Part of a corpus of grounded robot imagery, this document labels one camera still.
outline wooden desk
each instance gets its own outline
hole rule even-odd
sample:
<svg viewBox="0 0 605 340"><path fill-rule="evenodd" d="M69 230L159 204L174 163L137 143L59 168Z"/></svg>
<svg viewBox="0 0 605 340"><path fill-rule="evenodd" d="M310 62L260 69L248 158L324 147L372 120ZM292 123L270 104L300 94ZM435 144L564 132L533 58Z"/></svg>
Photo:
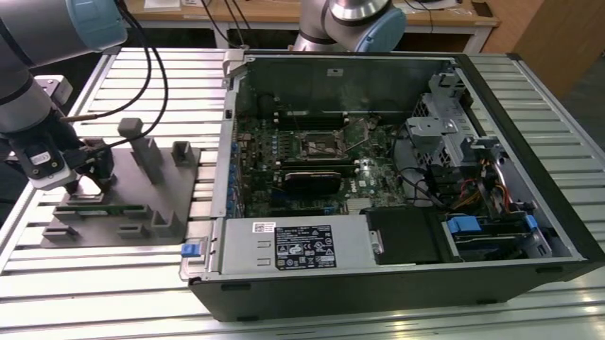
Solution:
<svg viewBox="0 0 605 340"><path fill-rule="evenodd" d="M300 4L282 2L280 0L237 0L246 19L253 29L260 30L298 30L300 29ZM145 0L127 0L129 8L147 28L210 28L215 30L209 21L206 10L202 7L185 6L177 12L146 12L143 10ZM471 0L465 0L463 8L473 11ZM213 18L217 21L221 31L236 29L234 19L229 13L224 0L213 0L209 5ZM429 13L414 13L408 15L408 33L436 33L469 35L465 46L467 53L479 53L491 35L492 29L500 25L497 18L479 16L475 11L472 15L460 14L455 11L433 11L433 28ZM222 36L215 32L217 47L229 48Z"/></svg>

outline barcode sticker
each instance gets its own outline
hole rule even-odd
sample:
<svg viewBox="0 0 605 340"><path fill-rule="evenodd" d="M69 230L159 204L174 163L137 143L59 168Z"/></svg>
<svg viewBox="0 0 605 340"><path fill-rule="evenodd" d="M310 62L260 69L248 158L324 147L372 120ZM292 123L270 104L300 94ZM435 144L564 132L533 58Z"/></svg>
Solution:
<svg viewBox="0 0 605 340"><path fill-rule="evenodd" d="M274 232L276 222L253 222L253 232Z"/></svg>

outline black cable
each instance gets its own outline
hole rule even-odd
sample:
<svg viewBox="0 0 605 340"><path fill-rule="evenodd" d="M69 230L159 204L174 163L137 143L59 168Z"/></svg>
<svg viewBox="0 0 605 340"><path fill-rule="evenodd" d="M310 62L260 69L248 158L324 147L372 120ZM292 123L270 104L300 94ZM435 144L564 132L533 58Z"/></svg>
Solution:
<svg viewBox="0 0 605 340"><path fill-rule="evenodd" d="M246 23L246 27L249 30L253 29L253 27L250 27L250 23L248 22L248 19L246 19L246 16L245 16L245 13L242 12L242 8L240 8L240 5L238 5L238 2L236 0L234 1L234 5L236 5L236 8L238 9L238 12L240 12L240 16L242 17L242 19L245 20L245 23Z"/></svg>
<svg viewBox="0 0 605 340"><path fill-rule="evenodd" d="M118 7L122 10L123 9L122 3L117 2L117 4L118 4ZM141 46L146 46L147 43L145 42L145 35L142 35L138 30L135 30L135 36L137 36L137 39L138 39L138 41L141 43ZM141 91L137 94L137 96L123 106L121 106L119 108L117 108L117 109L114 109L114 110L111 110L111 111L109 111L106 113L95 113L95 114L90 114L90 115L75 115L74 117L62 117L61 120L63 122L66 122L66 123L82 122L85 120L95 120L95 119L99 119L99 118L105 118L105 117L109 117L109 116L117 114L118 112L122 112L123 110L126 110L127 108L130 108L133 106L133 104L143 96L143 93L146 92L146 90L147 90L147 88L150 86L150 82L151 82L153 66L151 66L150 50L147 49L147 47L145 47L145 56L147 58L147 76L146 76L143 86L142 86Z"/></svg>
<svg viewBox="0 0 605 340"><path fill-rule="evenodd" d="M402 171L408 170L408 169L414 169L418 171L418 167L414 167L414 166L408 166L402 169L397 168L397 162L396 162L396 144L397 142L400 141L400 133L397 133L397 136L396 136L396 142L393 143L393 166L396 167L396 171L398 174L402 173ZM405 180L405 182L412 185L414 188L418 189L418 191L425 194L425 196L431 199L431 201L437 205L439 208L441 209L449 209L448 208L448 205L431 193L428 192L425 189L420 188L414 182L412 182L404 175L401 175L401 178L402 180Z"/></svg>
<svg viewBox="0 0 605 340"><path fill-rule="evenodd" d="M210 14L209 6L206 5L206 0L201 0L201 1L202 1L202 5L205 6L205 9L206 9L206 15L209 16L209 19L210 19L210 22L213 23L213 26L215 26L217 32L219 32L219 35L222 36L222 38L225 39L225 41L228 42L228 44L229 44L232 47L241 48L241 46L238 46L237 44L234 44L234 43L229 40L229 38L225 36L225 33L219 30L219 27L217 26L215 19L213 18L213 15Z"/></svg>
<svg viewBox="0 0 605 340"><path fill-rule="evenodd" d="M242 46L244 46L244 45L246 45L245 36L242 35L242 29L240 28L238 18L236 18L234 11L232 10L232 6L229 5L229 0L225 0L225 5L228 6L228 10L229 10L229 13L232 14L232 18L234 19L236 27L237 27L238 35L240 35L240 41L241 41Z"/></svg>
<svg viewBox="0 0 605 340"><path fill-rule="evenodd" d="M107 144L103 147L101 147L98 149L94 149L91 151L91 156L98 154L98 153L101 153L101 152L103 152L103 151L106 151L107 149L111 149L113 147L117 147L119 145L123 145L123 144L126 144L129 142L133 142L134 140L139 140L141 138L146 137L151 133L151 131L154 131L155 127L161 123L163 114L166 113L167 106L169 106L169 94L170 94L169 76L167 76L167 70L166 70L166 68L163 66L163 60L162 60L162 57L161 57L161 53L158 52L158 49L155 48L155 46L150 46L149 45L149 39L147 39L147 36L145 34L143 27L141 26L138 20L133 16L131 12L129 12L129 8L126 7L126 5L119 6L119 11L121 11L121 14L125 16L125 20L127 21L129 25L131 25L133 28L139 31L141 36L142 36L143 41L145 41L145 47L146 48L151 48L151 51L154 52L154 55L155 55L155 58L157 58L157 61L158 61L158 66L161 68L162 79L163 79L163 103L162 103L161 112L158 113L158 117L157 117L154 123L151 124L151 126L149 127L149 129L146 131L143 131L139 135L137 135L134 137L125 138L123 140L119 140L115 143Z"/></svg>
<svg viewBox="0 0 605 340"><path fill-rule="evenodd" d="M425 6L425 4L424 4L422 2L420 2L420 1L418 1L418 3L420 3L420 5L424 7L424 9L422 9L422 8L414 7L414 6L408 2L408 0L404 0L404 1L406 2L408 6L409 6L412 9L416 9L417 11L429 11L429 20L431 20L431 23L432 23L432 31L431 31L431 34L433 34L433 31L435 31L435 29L436 29L436 25L433 24L433 11L435 11L435 9L429 9L429 8Z"/></svg>
<svg viewBox="0 0 605 340"><path fill-rule="evenodd" d="M246 28L250 31L250 34L252 34L252 37L253 37L253 43L257 44L256 45L257 48L261 48L261 43L260 43L260 41L257 39L257 35L254 34L254 32L252 32L253 31L253 27L250 26L250 23L248 22L246 15L245 15L245 12L242 11L242 8L240 8L238 1L237 0L232 0L232 1L234 2L236 9L238 9L240 16L242 17L242 20L246 23Z"/></svg>

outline power supply label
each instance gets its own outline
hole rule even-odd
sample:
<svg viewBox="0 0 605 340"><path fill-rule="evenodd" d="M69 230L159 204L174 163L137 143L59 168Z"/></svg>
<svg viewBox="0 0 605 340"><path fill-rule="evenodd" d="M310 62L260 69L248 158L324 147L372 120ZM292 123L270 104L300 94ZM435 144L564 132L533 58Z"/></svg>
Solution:
<svg viewBox="0 0 605 340"><path fill-rule="evenodd" d="M330 225L276 227L276 268L318 269L337 267Z"/></svg>

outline robotic arm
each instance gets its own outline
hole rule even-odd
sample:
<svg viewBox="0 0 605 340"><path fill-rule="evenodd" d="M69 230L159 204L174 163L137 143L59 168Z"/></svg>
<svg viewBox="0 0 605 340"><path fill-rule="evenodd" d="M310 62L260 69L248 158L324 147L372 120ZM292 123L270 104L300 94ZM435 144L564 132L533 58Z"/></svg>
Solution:
<svg viewBox="0 0 605 340"><path fill-rule="evenodd" d="M390 52L405 28L392 0L305 0L294 50Z"/></svg>
<svg viewBox="0 0 605 340"><path fill-rule="evenodd" d="M0 140L35 188L74 183L66 151L85 145L30 69L102 52L126 38L114 0L0 0Z"/></svg>

